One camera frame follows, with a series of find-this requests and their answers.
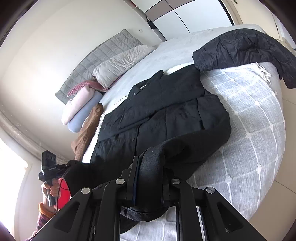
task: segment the blue pillow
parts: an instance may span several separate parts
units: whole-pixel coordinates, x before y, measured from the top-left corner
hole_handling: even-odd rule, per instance
[[[78,133],[82,128],[83,122],[89,116],[91,109],[100,102],[102,97],[103,95],[100,92],[95,91],[90,101],[76,113],[72,120],[70,120],[68,123],[68,129],[73,133]]]

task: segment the orange cuff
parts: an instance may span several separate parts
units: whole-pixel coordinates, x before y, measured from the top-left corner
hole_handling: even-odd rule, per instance
[[[48,218],[52,218],[55,215],[55,213],[52,213],[46,210],[43,202],[39,203],[39,212],[41,212],[43,215],[47,216]]]

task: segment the jacket sleeve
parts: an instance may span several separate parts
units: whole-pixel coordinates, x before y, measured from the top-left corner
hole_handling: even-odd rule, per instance
[[[30,241],[37,233],[38,231],[55,215],[55,213],[51,213],[47,211],[43,203],[41,202],[39,204],[39,216],[37,220],[37,227],[36,230],[32,233],[31,237],[26,239],[25,241]]]

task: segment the white wardrobe door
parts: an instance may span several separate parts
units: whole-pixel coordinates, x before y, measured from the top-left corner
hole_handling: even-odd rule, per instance
[[[175,11],[190,33],[232,25],[218,0],[195,0]]]
[[[146,12],[152,6],[160,2],[160,0],[132,0],[132,2],[137,5],[137,7],[142,10],[142,12]]]
[[[170,11],[154,22],[158,30],[163,34],[166,40],[179,37],[183,34],[188,34],[186,26],[174,11]]]

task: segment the window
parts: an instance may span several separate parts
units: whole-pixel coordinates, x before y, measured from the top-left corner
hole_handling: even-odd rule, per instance
[[[12,234],[15,206],[28,163],[0,139],[0,221]]]

